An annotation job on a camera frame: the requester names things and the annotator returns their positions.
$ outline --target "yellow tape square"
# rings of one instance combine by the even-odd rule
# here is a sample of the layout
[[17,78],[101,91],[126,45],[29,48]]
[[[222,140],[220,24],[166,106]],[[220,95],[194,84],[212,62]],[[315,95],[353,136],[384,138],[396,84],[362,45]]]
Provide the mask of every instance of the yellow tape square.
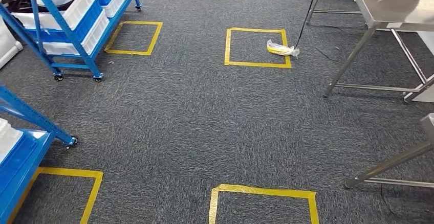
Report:
[[[155,25],[157,28],[155,29],[154,35],[152,36],[152,40],[150,41],[149,47],[146,51],[132,51],[132,50],[114,50],[111,49],[113,43],[115,42],[116,37],[118,36],[121,28],[124,24],[131,25]],[[160,34],[161,27],[163,26],[162,22],[154,22],[154,21],[122,21],[119,23],[118,27],[114,31],[112,37],[105,46],[104,51],[111,54],[136,54],[136,55],[150,55],[152,50],[154,49],[155,43],[157,42],[158,35]]]
[[211,202],[209,204],[209,217],[208,223],[215,224],[215,218],[217,216],[217,206],[219,201],[219,192],[237,192],[248,194],[262,194],[269,196],[281,196],[281,197],[294,197],[305,198],[309,203],[309,214],[312,224],[319,224],[318,211],[316,209],[315,195],[316,192],[301,191],[291,189],[267,189],[259,187],[248,187],[241,185],[227,185],[221,184],[211,190]]
[[283,64],[231,61],[230,60],[230,45],[231,45],[231,33],[232,33],[232,31],[280,33],[282,36],[282,44],[285,46],[288,46],[288,40],[286,38],[286,31],[284,29],[252,29],[252,28],[232,27],[232,28],[229,28],[226,30],[225,65],[291,68],[291,60],[290,60],[289,56],[284,56],[285,57],[285,63],[283,63]]
[[88,223],[89,217],[92,212],[92,208],[94,206],[96,196],[98,195],[99,188],[101,186],[102,182],[102,171],[96,171],[96,170],[84,170],[84,169],[64,169],[64,168],[49,168],[49,167],[38,167],[36,169],[35,174],[30,179],[30,182],[23,192],[18,204],[16,205],[14,211],[12,212],[11,216],[9,217],[8,223],[12,223],[15,219],[16,215],[18,214],[19,209],[24,203],[24,200],[27,197],[27,194],[29,194],[30,189],[32,188],[33,183],[35,182],[36,178],[40,174],[53,174],[53,175],[64,175],[64,176],[75,176],[75,177],[89,177],[94,178],[94,185],[92,187],[91,193],[89,195],[88,202],[86,204],[86,207],[84,208],[83,215],[81,217],[80,223]]

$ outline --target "yellow object in plastic bag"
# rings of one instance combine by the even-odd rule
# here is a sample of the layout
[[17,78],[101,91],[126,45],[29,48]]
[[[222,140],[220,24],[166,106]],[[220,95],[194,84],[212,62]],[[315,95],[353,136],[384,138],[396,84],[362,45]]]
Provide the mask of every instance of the yellow object in plastic bag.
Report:
[[297,59],[298,59],[298,54],[300,53],[299,48],[279,45],[279,44],[273,43],[271,41],[271,39],[267,41],[267,50],[268,50],[268,52],[270,52],[272,54],[278,54],[278,55],[283,55],[283,56],[292,55],[292,56],[295,56]]

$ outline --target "metal frame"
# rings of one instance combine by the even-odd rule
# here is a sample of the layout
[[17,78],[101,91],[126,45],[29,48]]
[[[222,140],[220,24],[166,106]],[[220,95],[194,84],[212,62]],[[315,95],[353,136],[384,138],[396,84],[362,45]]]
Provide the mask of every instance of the metal frame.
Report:
[[[306,24],[308,25],[313,13],[336,13],[336,14],[362,14],[361,11],[341,11],[341,10],[317,10],[315,9],[317,3],[319,0],[313,0],[313,4],[311,9],[309,10]],[[334,87],[347,87],[347,88],[359,88],[359,89],[370,89],[370,90],[378,90],[378,91],[395,91],[395,92],[405,92],[408,93],[404,97],[405,102],[411,101],[413,98],[415,98],[418,94],[422,93],[434,84],[434,76],[430,78],[426,78],[424,73],[422,72],[421,68],[413,58],[410,50],[405,45],[402,38],[399,36],[398,32],[395,29],[390,29],[392,34],[394,35],[395,39],[397,40],[398,44],[400,45],[401,49],[405,53],[405,56],[407,57],[408,61],[410,62],[411,66],[415,70],[416,74],[418,75],[419,79],[421,80],[422,84],[416,88],[406,88],[406,87],[390,87],[390,86],[376,86],[376,85],[362,85],[362,84],[353,84],[353,83],[339,83],[338,81],[342,77],[342,75],[346,72],[346,70],[350,67],[350,65],[354,62],[355,58],[357,57],[360,50],[363,48],[363,46],[370,40],[372,35],[375,33],[376,30],[385,29],[387,28],[387,23],[378,23],[373,24],[369,26],[368,30],[365,32],[362,39],[357,43],[356,47],[353,49],[345,63],[340,68],[339,72],[335,75],[335,77],[332,79],[331,83],[327,87],[324,97],[327,97],[330,92],[333,90]]]
[[380,183],[380,184],[390,184],[390,185],[401,185],[401,186],[411,186],[411,187],[429,187],[434,188],[434,183],[427,182],[414,182],[414,181],[403,181],[396,179],[386,179],[386,178],[374,178],[376,175],[379,175],[382,172],[385,172],[388,169],[396,167],[400,164],[408,162],[420,155],[423,155],[427,152],[430,152],[434,149],[434,114],[430,114],[423,118],[422,126],[425,129],[425,132],[428,134],[429,142],[423,143],[416,147],[413,147],[387,161],[382,162],[378,166],[367,170],[366,172],[344,181],[344,186],[346,188],[353,187],[361,182],[367,183]]
[[328,97],[330,92],[333,90],[334,87],[348,87],[348,88],[360,88],[360,89],[371,89],[371,90],[379,90],[379,91],[395,91],[395,92],[406,92],[409,93],[404,97],[404,101],[409,102],[414,97],[416,97],[419,93],[422,93],[425,89],[430,87],[434,84],[434,77],[426,78],[423,74],[422,70],[416,63],[415,59],[411,55],[410,51],[408,50],[407,46],[402,41],[402,38],[398,35],[398,32],[394,29],[391,29],[390,31],[393,33],[395,39],[401,46],[402,50],[404,51],[405,55],[407,56],[408,61],[411,63],[413,69],[415,70],[416,74],[420,78],[422,82],[422,86],[418,88],[406,88],[406,87],[389,87],[389,86],[376,86],[376,85],[362,85],[362,84],[352,84],[352,83],[340,83],[338,82],[342,75],[347,71],[347,69],[350,67],[350,65],[354,62],[357,55],[359,54],[360,50],[363,48],[363,46],[371,39],[372,35],[375,33],[375,31],[378,29],[378,26],[374,26],[371,28],[368,28],[368,30],[363,35],[362,39],[357,43],[356,47],[353,49],[351,54],[349,55],[348,59],[344,62],[344,64],[339,69],[339,72],[335,75],[335,77],[332,79],[332,82],[327,87],[326,91],[324,92],[324,97]]
[[9,113],[43,128],[47,132],[52,133],[56,138],[63,141],[65,145],[73,145],[76,141],[75,137],[69,135],[48,118],[34,110],[4,86],[0,86],[0,111]]
[[324,10],[324,9],[317,9],[316,5],[318,4],[319,0],[313,0],[313,4],[311,9],[309,10],[308,17],[306,19],[306,24],[308,25],[312,19],[312,14],[314,13],[336,13],[336,14],[362,14],[360,11],[349,11],[349,10]]
[[[44,61],[44,63],[48,65],[48,67],[55,75],[56,80],[62,80],[63,78],[62,77],[63,73],[59,68],[71,68],[71,69],[90,70],[93,74],[94,80],[101,81],[103,74],[99,71],[98,67],[95,65],[96,56],[98,55],[105,41],[108,39],[113,28],[117,25],[118,21],[120,20],[120,17],[122,16],[123,12],[125,11],[126,7],[129,5],[131,0],[125,0],[125,2],[122,4],[121,8],[118,10],[116,15],[113,18],[110,18],[110,23],[108,27],[106,28],[105,32],[103,33],[103,36],[98,41],[97,45],[95,46],[95,49],[90,55],[86,53],[83,46],[81,45],[81,42],[78,41],[78,39],[75,37],[73,31],[68,26],[67,22],[62,17],[62,15],[60,14],[59,10],[57,9],[56,5],[52,2],[52,0],[42,0],[42,1],[45,4],[48,11],[53,15],[57,23],[60,25],[62,30],[65,32],[68,40],[71,41],[71,43],[73,44],[73,46],[75,47],[79,55],[71,55],[71,54],[47,55],[46,54],[42,46],[42,41],[40,40],[40,25],[39,25],[39,15],[37,11],[36,0],[32,0],[32,9],[33,9],[33,14],[35,17],[35,23],[37,29],[36,39],[33,39],[33,37],[31,37],[26,32],[26,30],[21,26],[21,24],[10,14],[10,12],[2,4],[0,4],[0,15],[12,27],[12,29],[32,48],[32,50],[37,53],[37,55]],[[138,11],[140,11],[141,10],[140,1],[139,0],[135,0],[135,1],[136,1],[136,8]],[[84,64],[55,63],[53,61],[53,57],[80,58],[83,59]]]

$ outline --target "blue metal rack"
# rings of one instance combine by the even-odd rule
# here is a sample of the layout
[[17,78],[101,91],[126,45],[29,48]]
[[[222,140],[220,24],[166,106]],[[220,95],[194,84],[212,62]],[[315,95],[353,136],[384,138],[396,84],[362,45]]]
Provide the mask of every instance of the blue metal rack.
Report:
[[[33,51],[36,52],[36,54],[41,58],[45,64],[48,65],[50,70],[54,74],[54,78],[58,81],[63,80],[63,72],[60,68],[72,68],[72,69],[86,69],[90,70],[93,74],[93,78],[96,82],[100,82],[102,79],[103,74],[98,70],[98,67],[95,65],[95,59],[98,55],[99,51],[107,41],[109,35],[111,34],[113,28],[118,24],[120,17],[122,16],[123,12],[127,8],[127,6],[130,4],[131,0],[125,0],[122,4],[121,8],[118,10],[116,15],[113,18],[110,18],[110,23],[106,30],[104,31],[103,36],[98,41],[97,45],[95,46],[93,52],[88,55],[86,51],[84,50],[83,46],[81,45],[81,42],[77,39],[77,37],[74,35],[71,28],[66,23],[65,19],[60,14],[59,10],[57,9],[57,6],[52,2],[52,0],[42,0],[45,4],[45,7],[49,10],[49,12],[53,15],[53,17],[56,19],[57,23],[60,25],[62,30],[65,32],[65,35],[67,36],[68,40],[73,44],[75,49],[78,51],[79,55],[72,55],[72,54],[63,54],[63,55],[48,55],[46,54],[41,41],[41,29],[39,24],[39,15],[38,15],[38,6],[36,3],[36,0],[31,0],[32,3],[32,10],[35,17],[35,24],[36,24],[36,39],[34,39],[31,35],[29,35],[26,30],[21,26],[21,24],[10,14],[10,12],[2,5],[0,4],[0,15],[3,17],[3,19],[12,27],[12,29],[25,41]],[[141,4],[139,0],[136,1],[136,9],[137,11],[141,11]],[[71,58],[80,58],[84,60],[84,64],[70,64],[70,63],[55,63],[53,60],[53,57],[71,57]]]
[[0,223],[6,223],[22,193],[54,139],[67,148],[78,140],[35,111],[4,86],[0,86],[0,111],[7,112],[45,131],[20,129],[23,132],[6,158],[0,163]]

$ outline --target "gray carpet floor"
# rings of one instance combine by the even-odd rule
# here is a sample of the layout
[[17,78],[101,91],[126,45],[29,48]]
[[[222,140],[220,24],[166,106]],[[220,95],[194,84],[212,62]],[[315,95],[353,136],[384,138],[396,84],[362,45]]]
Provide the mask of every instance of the gray carpet floor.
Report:
[[[433,104],[404,104],[397,93],[337,88],[322,98],[363,35],[361,16],[314,15],[291,69],[225,66],[227,28],[283,28],[294,45],[310,0],[141,2],[142,12],[132,3],[123,20],[163,22],[154,51],[101,52],[101,83],[70,70],[56,82],[27,47],[0,71],[1,83],[80,139],[70,150],[53,143],[42,166],[104,172],[91,223],[207,223],[211,189],[219,184],[317,191],[320,223],[434,222],[429,189],[342,187],[346,177],[423,142],[419,120],[434,111]],[[357,8],[352,0],[318,6]],[[154,30],[125,26],[113,48],[146,51]],[[402,37],[427,75],[434,73],[422,40]],[[234,32],[231,60],[282,63],[267,53],[268,39],[281,41],[277,34]],[[343,79],[418,84],[389,32],[375,34]],[[432,156],[384,175],[434,181]],[[15,222],[78,223],[92,184],[41,175]],[[224,192],[216,223],[310,219],[302,199]]]

